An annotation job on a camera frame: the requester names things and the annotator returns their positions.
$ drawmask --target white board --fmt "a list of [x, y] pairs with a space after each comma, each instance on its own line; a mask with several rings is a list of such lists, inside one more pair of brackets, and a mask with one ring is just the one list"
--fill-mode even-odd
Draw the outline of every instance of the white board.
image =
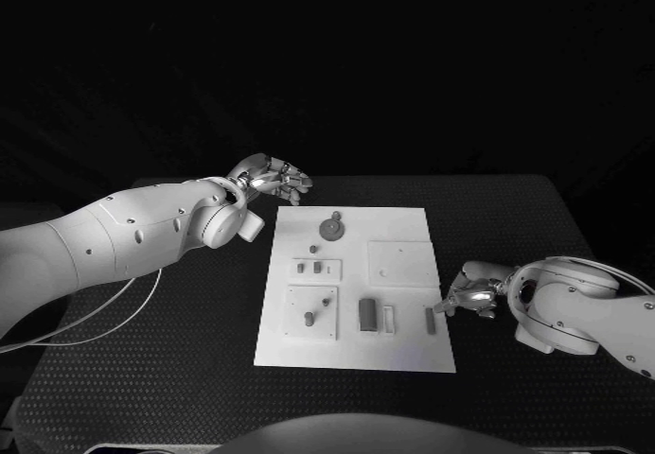
[[[341, 212], [345, 235], [331, 242], [321, 238], [318, 227], [335, 211]], [[370, 278], [370, 251], [386, 251], [391, 247], [403, 249], [403, 246], [371, 246], [373, 242], [410, 243], [404, 246], [417, 252], [419, 268], [427, 277], [414, 276], [407, 271], [416, 266], [414, 262], [393, 260], [387, 251], [380, 256], [373, 255], [378, 257], [374, 258], [378, 260], [375, 265], [387, 264], [387, 277], [394, 276], [393, 281], [384, 281], [383, 287], [377, 278]], [[319, 273], [313, 269], [316, 261], [321, 262]], [[305, 264], [302, 274], [309, 274], [298, 275], [299, 263]], [[339, 277], [332, 272], [329, 276], [321, 275], [328, 263], [332, 266], [339, 263]], [[326, 340], [325, 336], [332, 332], [332, 322], [309, 336], [308, 329], [319, 328], [319, 317], [315, 326], [308, 327], [303, 309], [287, 309], [290, 302], [298, 301], [290, 299], [290, 288], [296, 287], [322, 288], [308, 290], [316, 294], [309, 298], [312, 305], [326, 288], [338, 289], [335, 340]], [[360, 300], [364, 298], [377, 302], [377, 333], [360, 330]], [[440, 300], [437, 263], [422, 208], [280, 207], [254, 359], [257, 366], [455, 373], [445, 315], [435, 316], [435, 335], [429, 334], [426, 326], [424, 309]], [[321, 306], [313, 306], [313, 310], [321, 315]], [[387, 322], [393, 317], [393, 329], [386, 328], [386, 315]]]

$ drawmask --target black background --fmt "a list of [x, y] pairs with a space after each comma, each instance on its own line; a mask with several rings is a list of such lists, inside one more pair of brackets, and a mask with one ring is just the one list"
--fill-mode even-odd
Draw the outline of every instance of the black background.
[[399, 184], [538, 173], [596, 256], [654, 282], [648, 2], [106, 7], [3, 23], [2, 200], [70, 212], [256, 152]]

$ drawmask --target textured table surface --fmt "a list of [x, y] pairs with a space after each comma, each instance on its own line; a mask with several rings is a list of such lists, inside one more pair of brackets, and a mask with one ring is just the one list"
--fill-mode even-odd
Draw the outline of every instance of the textured table surface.
[[[166, 180], [146, 181], [166, 183]], [[655, 452], [655, 382], [605, 351], [544, 355], [515, 341], [517, 321], [462, 311], [449, 319], [458, 374], [256, 367], [277, 207], [253, 244], [191, 251], [163, 270], [153, 300], [109, 337], [51, 347], [19, 409], [22, 452], [84, 452], [101, 443], [220, 445], [279, 421], [328, 412], [413, 416], [531, 447], [619, 445]], [[592, 257], [550, 181], [540, 176], [318, 177], [305, 205], [423, 207], [442, 289], [468, 260], [525, 264]], [[101, 315], [57, 337], [75, 341], [132, 314], [155, 283], [137, 280]], [[70, 323], [123, 284], [74, 296]]]

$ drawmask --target robotic hand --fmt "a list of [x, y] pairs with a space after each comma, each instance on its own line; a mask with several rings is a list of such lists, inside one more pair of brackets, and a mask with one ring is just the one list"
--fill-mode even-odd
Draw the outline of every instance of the robotic hand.
[[[618, 298], [626, 280], [645, 295]], [[495, 297], [505, 296], [518, 320], [517, 340], [544, 353], [556, 349], [593, 355], [599, 345], [621, 364], [655, 374], [655, 290], [625, 272], [590, 260], [550, 257], [515, 269], [466, 262], [435, 312], [458, 307], [494, 318]]]
[[264, 221], [248, 202], [266, 193], [298, 205], [312, 185], [295, 166], [256, 154], [227, 178], [129, 189], [62, 218], [0, 232], [0, 339], [74, 291], [140, 277], [235, 235], [253, 241]]

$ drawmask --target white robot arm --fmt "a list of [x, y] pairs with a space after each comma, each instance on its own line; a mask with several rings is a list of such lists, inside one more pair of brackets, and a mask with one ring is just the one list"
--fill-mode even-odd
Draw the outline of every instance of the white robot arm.
[[[618, 280], [645, 293], [618, 298]], [[624, 366], [655, 374], [655, 291], [637, 278], [590, 260], [550, 257], [515, 269], [466, 262], [435, 311], [456, 307], [494, 318], [495, 297], [507, 296], [518, 320], [517, 340], [544, 353], [593, 355], [599, 345]]]
[[253, 241], [264, 221], [248, 198], [266, 192], [298, 205], [312, 184], [296, 167], [259, 154], [227, 178], [129, 189], [62, 218], [0, 232], [0, 339], [74, 291], [140, 277], [235, 235]]

